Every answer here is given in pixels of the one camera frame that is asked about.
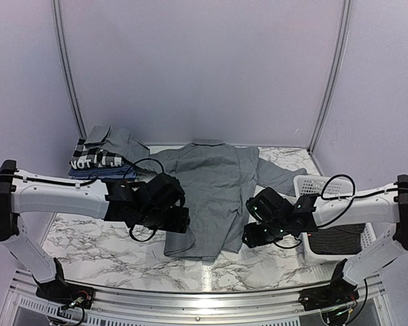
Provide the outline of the grey long sleeve shirt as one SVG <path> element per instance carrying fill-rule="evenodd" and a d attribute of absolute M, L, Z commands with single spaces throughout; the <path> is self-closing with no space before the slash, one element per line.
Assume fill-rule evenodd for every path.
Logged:
<path fill-rule="evenodd" d="M 123 128 L 96 126 L 84 144 L 118 154 L 144 170 L 164 166 L 168 175 L 180 181 L 190 225 L 185 234 L 166 234 L 167 257 L 213 261 L 221 251 L 238 252 L 250 218 L 245 203 L 256 187 L 294 196 L 294 178 L 307 174 L 304 168 L 288 170 L 262 159 L 257 147 L 196 141 L 152 153 Z"/>

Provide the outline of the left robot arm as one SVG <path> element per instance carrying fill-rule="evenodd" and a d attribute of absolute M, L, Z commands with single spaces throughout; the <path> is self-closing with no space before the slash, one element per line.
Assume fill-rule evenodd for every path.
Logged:
<path fill-rule="evenodd" d="M 6 160 L 0 167 L 0 243 L 31 273 L 38 289 L 58 302 L 74 290 L 57 259 L 48 255 L 19 220 L 23 213 L 65 213 L 186 233 L 190 224 L 180 182 L 159 173 L 148 182 L 128 179 L 76 180 L 38 176 Z"/>

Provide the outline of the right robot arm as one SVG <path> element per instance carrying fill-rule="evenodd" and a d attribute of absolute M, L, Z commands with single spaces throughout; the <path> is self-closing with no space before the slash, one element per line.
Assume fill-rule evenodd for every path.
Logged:
<path fill-rule="evenodd" d="M 357 191 L 348 175 L 331 178 L 298 175 L 294 178 L 296 203 L 290 204 L 267 187 L 248 199 L 255 218 L 245 225 L 242 241 L 261 247 L 287 235 L 300 236 L 338 225 L 388 223 L 390 228 L 361 252 L 340 261 L 328 285 L 301 291 L 307 310 L 320 304 L 340 304 L 358 298 L 357 286 L 368 276 L 408 253 L 408 175 L 375 189 Z"/>

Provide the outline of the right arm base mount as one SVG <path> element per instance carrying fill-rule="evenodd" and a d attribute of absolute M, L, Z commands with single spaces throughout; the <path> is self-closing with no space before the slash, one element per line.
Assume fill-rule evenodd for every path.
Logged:
<path fill-rule="evenodd" d="M 354 302 L 358 298 L 357 286 L 345 281 L 311 287 L 299 293 L 299 303 L 305 311 L 338 306 Z"/>

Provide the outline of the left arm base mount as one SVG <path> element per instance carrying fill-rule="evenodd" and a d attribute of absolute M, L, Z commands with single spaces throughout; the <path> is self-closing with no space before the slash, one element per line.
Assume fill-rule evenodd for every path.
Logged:
<path fill-rule="evenodd" d="M 35 283 L 37 285 L 37 297 L 60 303 L 66 308 L 70 308 L 72 302 L 82 298 L 82 302 L 76 302 L 75 306 L 85 310 L 92 306 L 95 294 L 95 289 L 92 287 L 68 283 L 63 280 L 53 280 L 48 283 L 40 283 L 35 280 Z"/>

